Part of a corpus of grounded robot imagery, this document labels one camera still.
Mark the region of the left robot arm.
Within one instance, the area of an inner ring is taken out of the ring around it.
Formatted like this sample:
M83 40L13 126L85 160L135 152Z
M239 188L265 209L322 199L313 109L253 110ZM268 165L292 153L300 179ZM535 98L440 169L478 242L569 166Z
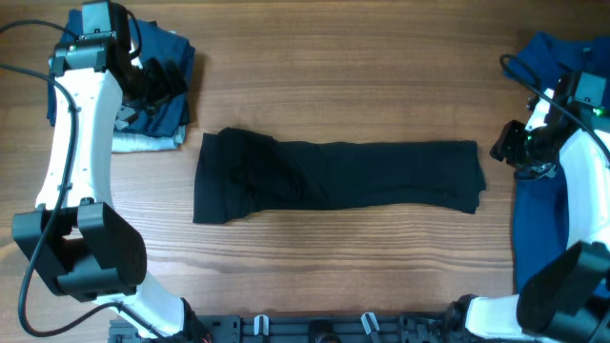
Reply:
M33 212L17 214L12 236L57 296L113 309L156 342L205 342L188 302L148 272L144 240L114 209L112 136L124 107L149 111L187 90L177 65L134 64L141 46L133 14L111 1L82 7L80 34L58 44L47 82L55 89L51 160Z

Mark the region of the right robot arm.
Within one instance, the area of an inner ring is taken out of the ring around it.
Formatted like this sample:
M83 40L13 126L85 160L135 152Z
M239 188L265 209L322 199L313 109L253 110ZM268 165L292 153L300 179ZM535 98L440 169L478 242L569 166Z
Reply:
M564 251L511 296L466 295L452 303L443 342L606 342L609 300L608 81L586 71L538 93L527 123L505 125L490 151L528 176L562 169L567 188Z

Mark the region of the black polo shirt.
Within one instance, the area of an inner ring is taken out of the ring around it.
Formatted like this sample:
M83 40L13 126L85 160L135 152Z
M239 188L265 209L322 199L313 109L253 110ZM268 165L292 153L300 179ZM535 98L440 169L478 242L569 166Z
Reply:
M473 214L485 189L474 141L315 144L226 128L203 136L193 222L401 203Z

